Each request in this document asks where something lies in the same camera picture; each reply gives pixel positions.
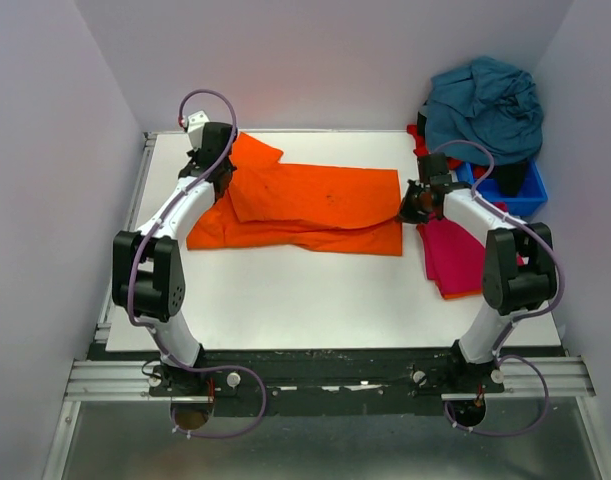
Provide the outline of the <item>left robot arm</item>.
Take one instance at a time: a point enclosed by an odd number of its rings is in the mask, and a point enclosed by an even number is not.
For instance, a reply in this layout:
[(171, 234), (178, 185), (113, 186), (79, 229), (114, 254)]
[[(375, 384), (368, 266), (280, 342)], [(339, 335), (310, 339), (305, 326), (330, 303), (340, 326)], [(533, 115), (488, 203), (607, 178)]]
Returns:
[(188, 163), (173, 193), (137, 230), (123, 230), (114, 237), (111, 296), (132, 326), (147, 330), (163, 363), (195, 371), (203, 346), (182, 312), (187, 287), (181, 246), (228, 188), (236, 170), (230, 155), (237, 129), (203, 121), (187, 133)]

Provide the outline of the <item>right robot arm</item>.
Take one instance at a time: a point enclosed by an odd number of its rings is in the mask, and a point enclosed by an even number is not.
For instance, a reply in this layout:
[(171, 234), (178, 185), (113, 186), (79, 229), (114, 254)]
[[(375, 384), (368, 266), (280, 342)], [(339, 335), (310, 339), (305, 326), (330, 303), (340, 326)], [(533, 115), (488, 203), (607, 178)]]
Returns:
[(466, 182), (456, 182), (447, 157), (432, 153), (417, 159), (419, 178), (408, 182), (398, 220), (426, 224), (447, 219), (485, 248), (482, 272), (484, 305), (456, 342), (467, 364), (488, 364), (516, 324), (544, 313), (563, 291), (552, 235), (543, 223), (527, 224), (487, 201)]

